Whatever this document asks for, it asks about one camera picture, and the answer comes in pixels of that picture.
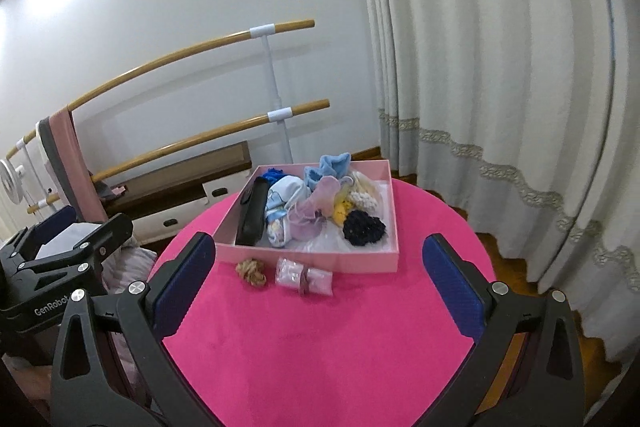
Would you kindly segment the black pouch case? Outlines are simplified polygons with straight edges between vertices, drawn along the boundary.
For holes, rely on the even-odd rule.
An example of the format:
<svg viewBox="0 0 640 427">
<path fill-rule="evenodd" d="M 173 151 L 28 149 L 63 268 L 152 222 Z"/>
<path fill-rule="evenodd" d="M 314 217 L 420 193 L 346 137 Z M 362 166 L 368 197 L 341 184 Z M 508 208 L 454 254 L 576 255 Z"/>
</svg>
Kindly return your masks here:
<svg viewBox="0 0 640 427">
<path fill-rule="evenodd" d="M 240 196 L 240 217 L 235 244 L 255 246 L 265 228 L 265 209 L 270 182 L 258 176 Z"/>
</svg>

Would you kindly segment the royal blue towel scrunchie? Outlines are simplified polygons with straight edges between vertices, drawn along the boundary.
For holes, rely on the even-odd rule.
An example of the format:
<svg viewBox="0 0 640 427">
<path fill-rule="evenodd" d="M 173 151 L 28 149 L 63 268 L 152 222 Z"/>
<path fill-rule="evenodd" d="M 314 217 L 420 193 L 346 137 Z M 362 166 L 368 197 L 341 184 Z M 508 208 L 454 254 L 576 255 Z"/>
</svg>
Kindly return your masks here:
<svg viewBox="0 0 640 427">
<path fill-rule="evenodd" d="M 269 168 L 265 172 L 263 172 L 260 177 L 266 180 L 270 185 L 272 185 L 285 178 L 287 175 L 288 174 L 282 169 Z"/>
</svg>

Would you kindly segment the navy crochet scrunchie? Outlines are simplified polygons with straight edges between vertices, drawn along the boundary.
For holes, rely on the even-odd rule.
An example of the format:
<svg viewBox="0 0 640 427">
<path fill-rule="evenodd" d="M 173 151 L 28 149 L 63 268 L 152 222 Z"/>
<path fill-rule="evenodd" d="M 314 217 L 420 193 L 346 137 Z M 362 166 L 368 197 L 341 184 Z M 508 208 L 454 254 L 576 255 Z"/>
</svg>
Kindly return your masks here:
<svg viewBox="0 0 640 427">
<path fill-rule="evenodd" d="M 355 209 L 345 218 L 343 235 L 352 246 L 375 244 L 386 235 L 386 225 L 380 218 Z"/>
</svg>

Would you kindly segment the light blue fleece headband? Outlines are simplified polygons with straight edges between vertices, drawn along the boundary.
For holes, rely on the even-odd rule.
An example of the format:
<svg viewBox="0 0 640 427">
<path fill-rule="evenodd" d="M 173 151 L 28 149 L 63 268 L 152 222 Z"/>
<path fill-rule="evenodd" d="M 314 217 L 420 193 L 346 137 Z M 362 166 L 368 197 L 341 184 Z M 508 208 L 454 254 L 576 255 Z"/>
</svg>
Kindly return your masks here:
<svg viewBox="0 0 640 427">
<path fill-rule="evenodd" d="M 306 167 L 304 169 L 304 181 L 309 190 L 313 192 L 318 183 L 325 176 L 333 176 L 341 180 L 349 170 L 352 155 L 341 153 L 340 155 L 322 155 L 316 167 Z"/>
</svg>

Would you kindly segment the small white fan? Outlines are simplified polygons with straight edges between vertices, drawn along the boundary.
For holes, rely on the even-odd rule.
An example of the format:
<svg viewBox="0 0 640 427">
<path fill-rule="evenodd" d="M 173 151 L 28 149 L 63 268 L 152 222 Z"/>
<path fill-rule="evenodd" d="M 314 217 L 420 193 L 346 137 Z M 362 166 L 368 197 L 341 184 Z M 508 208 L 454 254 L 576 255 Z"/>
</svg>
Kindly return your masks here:
<svg viewBox="0 0 640 427">
<path fill-rule="evenodd" d="M 14 205 L 23 202 L 25 198 L 24 176 L 25 168 L 23 165 L 15 167 L 9 159 L 1 159 L 1 184 L 6 191 L 6 196 Z"/>
</svg>

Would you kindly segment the grey duvet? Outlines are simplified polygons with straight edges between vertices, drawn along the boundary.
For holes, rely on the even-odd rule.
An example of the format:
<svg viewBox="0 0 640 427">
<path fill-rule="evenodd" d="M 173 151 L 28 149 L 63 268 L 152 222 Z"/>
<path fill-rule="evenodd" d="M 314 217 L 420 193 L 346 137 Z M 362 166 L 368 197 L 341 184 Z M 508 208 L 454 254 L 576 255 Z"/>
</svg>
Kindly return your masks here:
<svg viewBox="0 0 640 427">
<path fill-rule="evenodd" d="M 126 291 L 135 281 L 150 275 L 157 253 L 142 247 L 134 236 L 102 262 L 102 281 L 110 294 Z"/>
</svg>

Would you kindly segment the pink grey hanging towel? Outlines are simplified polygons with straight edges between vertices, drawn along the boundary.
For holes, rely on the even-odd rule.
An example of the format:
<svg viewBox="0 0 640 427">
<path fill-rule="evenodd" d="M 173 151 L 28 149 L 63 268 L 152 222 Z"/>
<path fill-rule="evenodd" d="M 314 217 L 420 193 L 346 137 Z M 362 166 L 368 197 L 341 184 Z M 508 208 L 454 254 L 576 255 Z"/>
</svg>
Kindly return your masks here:
<svg viewBox="0 0 640 427">
<path fill-rule="evenodd" d="M 38 121 L 36 137 L 62 201 L 82 221 L 105 222 L 106 213 L 82 156 L 70 111 L 61 109 Z"/>
</svg>

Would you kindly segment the white brown storage bench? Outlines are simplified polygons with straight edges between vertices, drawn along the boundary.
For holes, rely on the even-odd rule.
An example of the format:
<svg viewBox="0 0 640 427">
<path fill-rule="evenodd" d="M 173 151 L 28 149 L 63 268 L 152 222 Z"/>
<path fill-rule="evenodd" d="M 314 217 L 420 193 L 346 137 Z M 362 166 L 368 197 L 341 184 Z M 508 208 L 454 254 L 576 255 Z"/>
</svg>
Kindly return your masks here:
<svg viewBox="0 0 640 427">
<path fill-rule="evenodd" d="M 105 212 L 128 216 L 140 244 L 163 241 L 239 192 L 252 168 L 248 144 L 238 142 L 126 181 L 125 193 L 107 202 Z"/>
</svg>

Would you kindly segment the pink tablecloth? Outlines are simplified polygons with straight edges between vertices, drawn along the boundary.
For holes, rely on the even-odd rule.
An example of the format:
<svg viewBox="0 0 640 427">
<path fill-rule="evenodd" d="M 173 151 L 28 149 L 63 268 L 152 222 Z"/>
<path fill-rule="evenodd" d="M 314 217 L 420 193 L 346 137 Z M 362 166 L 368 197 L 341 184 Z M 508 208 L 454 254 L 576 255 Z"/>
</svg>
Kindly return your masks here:
<svg viewBox="0 0 640 427">
<path fill-rule="evenodd" d="M 243 282 L 219 263 L 165 345 L 228 426 L 409 426 L 444 389 L 471 340 L 450 317 L 422 262 L 446 237 L 492 279 L 488 254 L 447 204 L 394 182 L 399 265 L 336 274 L 331 296 Z"/>
</svg>

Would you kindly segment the beige satin scrunchie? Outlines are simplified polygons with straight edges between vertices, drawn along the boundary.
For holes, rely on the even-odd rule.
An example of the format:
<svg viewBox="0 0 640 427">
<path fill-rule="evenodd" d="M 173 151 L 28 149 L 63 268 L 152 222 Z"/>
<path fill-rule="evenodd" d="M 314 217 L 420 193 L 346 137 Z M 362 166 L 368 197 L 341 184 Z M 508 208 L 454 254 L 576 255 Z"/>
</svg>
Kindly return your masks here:
<svg viewBox="0 0 640 427">
<path fill-rule="evenodd" d="M 262 260 L 248 258 L 235 265 L 236 274 L 252 287 L 262 288 L 267 284 L 265 263 Z"/>
</svg>

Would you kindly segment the small clear plastic bag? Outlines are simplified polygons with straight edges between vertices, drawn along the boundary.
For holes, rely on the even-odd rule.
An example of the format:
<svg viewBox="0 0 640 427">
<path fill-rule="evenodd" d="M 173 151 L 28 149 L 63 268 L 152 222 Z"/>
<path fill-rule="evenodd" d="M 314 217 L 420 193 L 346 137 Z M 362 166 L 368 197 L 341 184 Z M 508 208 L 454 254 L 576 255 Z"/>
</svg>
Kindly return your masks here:
<svg viewBox="0 0 640 427">
<path fill-rule="evenodd" d="M 300 295 L 333 295 L 332 272 L 311 268 L 290 259 L 278 260 L 274 280 L 278 286 L 297 291 Z"/>
</svg>

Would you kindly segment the white blue printed cloth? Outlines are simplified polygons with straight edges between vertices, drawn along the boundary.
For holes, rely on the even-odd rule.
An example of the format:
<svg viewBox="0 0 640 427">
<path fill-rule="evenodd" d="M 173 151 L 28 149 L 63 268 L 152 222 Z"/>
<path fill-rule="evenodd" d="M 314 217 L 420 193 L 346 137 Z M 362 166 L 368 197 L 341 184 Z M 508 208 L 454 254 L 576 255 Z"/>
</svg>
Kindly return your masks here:
<svg viewBox="0 0 640 427">
<path fill-rule="evenodd" d="M 296 202 L 309 197 L 310 190 L 298 176 L 284 176 L 269 187 L 265 205 L 267 239 L 271 247 L 283 248 L 291 242 L 292 232 L 288 210 Z"/>
</svg>

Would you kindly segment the cream lace scrunchie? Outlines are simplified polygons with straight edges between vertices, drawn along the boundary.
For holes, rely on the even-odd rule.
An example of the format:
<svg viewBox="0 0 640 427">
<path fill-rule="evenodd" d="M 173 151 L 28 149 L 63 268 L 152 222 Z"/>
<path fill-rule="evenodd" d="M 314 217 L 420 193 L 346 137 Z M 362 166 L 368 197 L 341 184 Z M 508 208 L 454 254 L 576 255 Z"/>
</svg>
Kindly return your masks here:
<svg viewBox="0 0 640 427">
<path fill-rule="evenodd" d="M 382 196 L 378 186 L 360 171 L 349 173 L 352 185 L 347 192 L 347 199 L 359 210 L 377 215 L 382 209 Z"/>
</svg>

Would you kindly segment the pink shallow box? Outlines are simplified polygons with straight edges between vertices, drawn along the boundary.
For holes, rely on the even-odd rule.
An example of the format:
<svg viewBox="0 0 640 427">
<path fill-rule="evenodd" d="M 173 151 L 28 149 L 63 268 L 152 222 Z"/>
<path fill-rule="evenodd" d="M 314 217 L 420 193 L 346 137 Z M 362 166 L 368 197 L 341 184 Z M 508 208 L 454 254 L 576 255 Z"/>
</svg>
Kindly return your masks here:
<svg viewBox="0 0 640 427">
<path fill-rule="evenodd" d="M 304 253 L 286 245 L 273 248 L 267 239 L 255 246 L 235 244 L 236 229 L 240 217 L 240 196 L 236 196 L 214 232 L 216 259 L 235 265 L 246 258 L 275 265 L 280 257 L 291 259 L 318 269 L 340 273 L 394 273 L 398 269 L 399 239 L 394 202 L 394 188 L 390 175 L 390 163 L 380 160 L 356 160 L 352 168 L 365 174 L 378 186 L 382 196 L 380 218 L 386 225 L 386 235 L 375 244 L 354 246 L 352 253 Z"/>
</svg>

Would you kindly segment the yellow plush toy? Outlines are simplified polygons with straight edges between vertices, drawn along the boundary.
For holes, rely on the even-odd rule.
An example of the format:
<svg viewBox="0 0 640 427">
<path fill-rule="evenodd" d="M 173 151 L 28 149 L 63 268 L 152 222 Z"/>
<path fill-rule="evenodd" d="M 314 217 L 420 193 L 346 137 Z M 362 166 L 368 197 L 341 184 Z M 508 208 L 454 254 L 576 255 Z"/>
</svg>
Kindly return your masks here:
<svg viewBox="0 0 640 427">
<path fill-rule="evenodd" d="M 354 204 L 348 199 L 339 199 L 334 202 L 332 220 L 340 228 L 344 227 L 344 223 L 348 214 L 355 208 Z"/>
</svg>

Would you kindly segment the cream curtain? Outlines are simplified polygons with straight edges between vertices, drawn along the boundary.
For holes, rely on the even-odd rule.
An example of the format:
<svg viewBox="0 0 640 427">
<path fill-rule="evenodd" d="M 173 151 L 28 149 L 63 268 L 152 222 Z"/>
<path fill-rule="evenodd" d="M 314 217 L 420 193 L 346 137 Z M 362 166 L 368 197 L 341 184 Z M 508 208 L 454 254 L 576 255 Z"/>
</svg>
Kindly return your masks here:
<svg viewBox="0 0 640 427">
<path fill-rule="evenodd" d="M 384 155 L 639 349 L 639 0 L 367 0 Z"/>
</svg>

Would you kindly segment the white barre left post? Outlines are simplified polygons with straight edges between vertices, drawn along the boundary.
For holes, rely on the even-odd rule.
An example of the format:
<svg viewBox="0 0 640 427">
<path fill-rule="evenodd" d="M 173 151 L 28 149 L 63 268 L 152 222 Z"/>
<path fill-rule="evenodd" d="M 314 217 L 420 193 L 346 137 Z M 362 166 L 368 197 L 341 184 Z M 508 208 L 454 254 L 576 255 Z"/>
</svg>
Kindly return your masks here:
<svg viewBox="0 0 640 427">
<path fill-rule="evenodd" d="M 32 176 L 34 177 L 36 184 L 39 187 L 40 193 L 42 197 L 37 202 L 37 207 L 39 210 L 43 210 L 44 208 L 48 208 L 51 212 L 55 212 L 55 205 L 53 202 L 49 202 L 49 193 L 47 191 L 47 187 L 44 186 L 42 180 L 40 179 L 39 172 L 36 169 L 34 161 L 32 160 L 32 156 L 30 156 L 27 144 L 29 139 L 27 136 L 23 136 L 23 138 L 19 139 L 15 146 L 17 150 L 21 150 L 26 157 L 30 170 L 32 170 Z"/>
</svg>

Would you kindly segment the white barre post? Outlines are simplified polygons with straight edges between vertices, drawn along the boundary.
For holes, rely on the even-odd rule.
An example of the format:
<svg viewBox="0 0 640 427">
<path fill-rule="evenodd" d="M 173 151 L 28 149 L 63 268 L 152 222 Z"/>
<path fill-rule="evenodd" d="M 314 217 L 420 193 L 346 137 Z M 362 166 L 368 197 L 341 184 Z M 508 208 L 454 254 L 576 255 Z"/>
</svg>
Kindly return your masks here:
<svg viewBox="0 0 640 427">
<path fill-rule="evenodd" d="M 34 161 L 32 160 L 32 156 L 30 156 L 27 144 L 29 139 L 27 136 L 23 136 L 23 138 L 19 139 L 15 146 L 17 150 L 21 150 L 26 157 L 30 170 L 32 170 L 32 176 L 34 177 L 36 184 L 39 187 L 40 193 L 42 197 L 37 202 L 37 207 L 39 210 L 43 210 L 44 208 L 48 208 L 51 212 L 55 212 L 55 205 L 53 202 L 49 202 L 49 193 L 47 191 L 47 187 L 44 186 L 42 180 L 40 179 L 39 172 L 36 169 Z"/>
<path fill-rule="evenodd" d="M 286 127 L 286 120 L 292 116 L 292 112 L 289 109 L 285 109 L 282 105 L 276 74 L 274 73 L 273 68 L 271 46 L 269 43 L 269 37 L 276 33 L 276 25 L 265 24 L 254 26 L 248 31 L 250 32 L 250 38 L 259 39 L 262 42 L 262 48 L 264 49 L 265 55 L 265 75 L 271 102 L 271 110 L 268 113 L 268 119 L 270 122 L 274 122 L 278 128 L 284 160 L 288 164 L 292 164 L 293 155 L 290 138 L 288 137 L 288 128 Z"/>
</svg>

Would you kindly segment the white barre right post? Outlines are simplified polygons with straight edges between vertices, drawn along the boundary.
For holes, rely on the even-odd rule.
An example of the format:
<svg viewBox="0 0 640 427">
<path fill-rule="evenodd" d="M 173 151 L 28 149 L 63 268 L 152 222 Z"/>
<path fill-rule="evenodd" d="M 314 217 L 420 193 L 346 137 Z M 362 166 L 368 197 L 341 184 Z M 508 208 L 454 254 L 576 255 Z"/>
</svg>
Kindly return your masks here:
<svg viewBox="0 0 640 427">
<path fill-rule="evenodd" d="M 276 74 L 274 73 L 273 68 L 271 46 L 269 43 L 269 37 L 276 33 L 276 25 L 265 24 L 254 26 L 248 31 L 250 32 L 250 38 L 259 39 L 262 42 L 262 48 L 264 49 L 265 55 L 265 75 L 271 102 L 271 110 L 268 113 L 268 119 L 270 122 L 274 122 L 278 128 L 284 160 L 288 164 L 292 164 L 293 155 L 290 138 L 288 137 L 288 128 L 286 127 L 286 120 L 292 116 L 292 112 L 289 109 L 285 109 L 282 105 Z"/>
</svg>

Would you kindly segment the lower wooden barre rail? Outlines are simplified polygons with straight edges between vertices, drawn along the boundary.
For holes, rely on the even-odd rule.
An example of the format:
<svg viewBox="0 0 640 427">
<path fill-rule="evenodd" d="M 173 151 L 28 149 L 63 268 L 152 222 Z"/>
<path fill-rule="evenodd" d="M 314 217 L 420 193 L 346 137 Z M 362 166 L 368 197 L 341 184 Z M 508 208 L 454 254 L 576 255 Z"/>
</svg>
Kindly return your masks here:
<svg viewBox="0 0 640 427">
<path fill-rule="evenodd" d="M 151 150 L 151 152 L 138 155 L 135 158 L 124 161 L 114 167 L 99 171 L 98 173 L 90 176 L 90 186 L 93 186 L 96 182 L 102 182 L 106 179 L 113 178 L 113 176 L 117 176 L 118 174 L 131 169 L 149 164 L 149 162 L 156 161 L 157 159 L 181 152 L 182 150 L 187 150 L 188 148 L 223 138 L 230 134 L 265 126 L 265 124 L 279 124 L 279 122 L 286 121 L 290 118 L 318 112 L 318 110 L 327 109 L 330 106 L 330 101 L 327 98 L 322 98 L 317 101 L 273 109 L 265 114 L 252 116 L 250 118 L 234 122 L 233 124 L 225 124 L 224 126 L 201 132 L 199 134 L 189 136 L 189 138 L 164 145 L 156 150 Z"/>
</svg>

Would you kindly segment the wooden barre rail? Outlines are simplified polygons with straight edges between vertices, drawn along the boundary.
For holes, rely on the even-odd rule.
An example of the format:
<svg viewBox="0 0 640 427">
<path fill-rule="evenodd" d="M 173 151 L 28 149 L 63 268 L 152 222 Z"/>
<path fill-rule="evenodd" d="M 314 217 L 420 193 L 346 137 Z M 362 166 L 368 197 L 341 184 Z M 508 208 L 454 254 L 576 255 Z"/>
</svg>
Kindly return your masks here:
<svg viewBox="0 0 640 427">
<path fill-rule="evenodd" d="M 156 150 L 151 150 L 151 152 L 138 155 L 135 158 L 124 161 L 114 167 L 99 171 L 98 173 L 90 176 L 90 186 L 93 186 L 96 182 L 102 182 L 106 179 L 113 178 L 113 176 L 117 176 L 118 174 L 131 169 L 149 164 L 149 162 L 156 161 L 157 159 L 181 152 L 182 150 L 187 150 L 188 148 L 223 138 L 230 134 L 265 126 L 265 124 L 279 124 L 279 122 L 286 121 L 290 118 L 318 112 L 318 110 L 327 109 L 330 106 L 330 101 L 327 98 L 322 98 L 317 101 L 273 109 L 265 114 L 252 116 L 250 118 L 234 122 L 233 124 L 225 124 L 224 126 L 201 132 L 199 134 L 189 136 L 189 138 L 164 145 Z"/>
<path fill-rule="evenodd" d="M 73 112 L 73 110 L 78 109 L 80 106 L 87 104 L 95 98 L 99 98 L 102 94 L 111 91 L 128 81 L 139 78 L 148 72 L 153 72 L 153 70 L 157 70 L 166 65 L 184 60 L 185 58 L 214 49 L 219 49 L 223 46 L 231 46 L 232 44 L 243 41 L 270 37 L 272 35 L 284 34 L 285 32 L 314 28 L 315 24 L 316 22 L 312 18 L 309 20 L 291 20 L 290 22 L 263 24 L 234 32 L 230 35 L 192 44 L 192 46 L 187 46 L 186 48 L 178 51 L 162 55 L 153 61 L 149 61 L 133 69 L 129 69 L 128 72 L 123 72 L 111 80 L 100 84 L 99 87 L 84 93 L 73 102 L 70 102 L 70 104 L 67 104 L 65 108 Z"/>
</svg>

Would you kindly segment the upper wooden barre rail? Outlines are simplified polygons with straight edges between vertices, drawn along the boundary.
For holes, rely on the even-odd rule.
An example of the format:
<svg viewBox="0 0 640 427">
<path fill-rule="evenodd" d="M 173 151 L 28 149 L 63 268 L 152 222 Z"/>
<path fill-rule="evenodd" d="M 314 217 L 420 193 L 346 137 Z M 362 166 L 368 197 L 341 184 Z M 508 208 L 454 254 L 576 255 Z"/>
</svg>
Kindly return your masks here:
<svg viewBox="0 0 640 427">
<path fill-rule="evenodd" d="M 80 106 L 87 104 L 95 98 L 99 98 L 102 94 L 111 91 L 128 81 L 139 78 L 148 72 L 153 72 L 153 70 L 157 70 L 166 65 L 184 60 L 185 58 L 214 49 L 219 49 L 223 46 L 231 46 L 232 44 L 243 41 L 270 37 L 272 35 L 284 34 L 285 32 L 314 28 L 315 24 L 316 22 L 312 18 L 309 20 L 291 20 L 290 22 L 263 24 L 234 32 L 230 35 L 192 44 L 192 46 L 187 46 L 186 48 L 178 51 L 162 55 L 153 61 L 149 61 L 133 69 L 129 69 L 128 72 L 123 72 L 111 80 L 100 84 L 99 87 L 84 93 L 73 102 L 70 102 L 70 104 L 67 104 L 65 108 L 73 112 L 73 110 L 78 109 Z"/>
</svg>

